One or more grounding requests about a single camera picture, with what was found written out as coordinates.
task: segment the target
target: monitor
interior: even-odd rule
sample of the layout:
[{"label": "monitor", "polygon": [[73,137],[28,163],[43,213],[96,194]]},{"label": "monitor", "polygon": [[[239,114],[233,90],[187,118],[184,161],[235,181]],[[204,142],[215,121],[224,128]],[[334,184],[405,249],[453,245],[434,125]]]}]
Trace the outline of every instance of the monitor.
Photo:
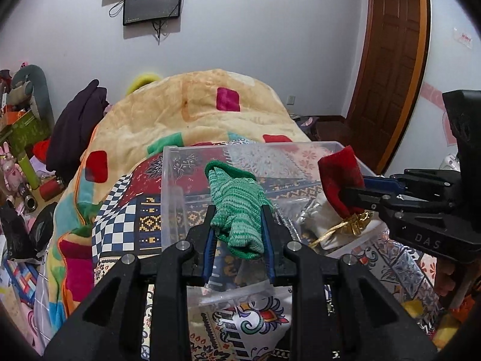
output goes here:
[{"label": "monitor", "polygon": [[124,0],[124,25],[179,17],[181,0]]}]

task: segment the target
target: blanket with colored squares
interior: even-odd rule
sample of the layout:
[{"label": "blanket with colored squares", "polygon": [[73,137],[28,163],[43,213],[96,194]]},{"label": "blanket with colored squares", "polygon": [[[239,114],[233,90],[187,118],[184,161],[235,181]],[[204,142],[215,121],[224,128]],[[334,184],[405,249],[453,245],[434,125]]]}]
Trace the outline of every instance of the blanket with colored squares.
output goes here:
[{"label": "blanket with colored squares", "polygon": [[[99,211],[105,217],[111,210],[117,182],[119,196],[124,196],[134,182],[132,171],[166,145],[209,145],[239,138],[309,141],[271,87],[220,69],[151,83],[112,107],[93,132],[81,166],[55,210],[46,265],[53,332],[94,286],[92,228]],[[148,171],[155,172],[155,164]],[[134,177],[126,180],[126,175]],[[129,190],[132,196],[137,193]]]}]

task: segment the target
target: black plastic bag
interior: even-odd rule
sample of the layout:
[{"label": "black plastic bag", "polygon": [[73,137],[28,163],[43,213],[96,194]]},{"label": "black plastic bag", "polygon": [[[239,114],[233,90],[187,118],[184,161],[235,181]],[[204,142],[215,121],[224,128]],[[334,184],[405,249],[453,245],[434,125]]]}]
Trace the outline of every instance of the black plastic bag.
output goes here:
[{"label": "black plastic bag", "polygon": [[57,202],[45,206],[30,229],[30,241],[37,253],[45,250],[54,233],[54,211],[56,207]]},{"label": "black plastic bag", "polygon": [[27,260],[37,257],[37,251],[27,233],[23,217],[15,206],[7,200],[0,206],[0,220],[7,239],[7,259]]}]

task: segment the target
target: green sock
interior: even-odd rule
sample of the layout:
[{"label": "green sock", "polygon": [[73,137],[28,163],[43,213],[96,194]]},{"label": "green sock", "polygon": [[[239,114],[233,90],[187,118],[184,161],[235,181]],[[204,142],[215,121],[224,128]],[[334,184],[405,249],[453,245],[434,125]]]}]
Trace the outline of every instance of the green sock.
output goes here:
[{"label": "green sock", "polygon": [[205,166],[216,206],[211,226],[233,255],[256,259],[264,253],[261,237],[261,206],[271,203],[256,177],[220,161]]}]

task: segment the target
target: wooden door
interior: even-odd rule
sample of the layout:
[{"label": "wooden door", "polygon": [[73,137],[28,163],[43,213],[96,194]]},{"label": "wooden door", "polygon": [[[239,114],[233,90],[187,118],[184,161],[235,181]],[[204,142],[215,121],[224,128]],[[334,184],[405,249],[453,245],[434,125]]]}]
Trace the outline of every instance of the wooden door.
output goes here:
[{"label": "wooden door", "polygon": [[420,2],[370,0],[369,21],[372,24],[366,35],[364,71],[360,72],[347,121],[356,155],[376,170],[401,117],[413,79]]}]

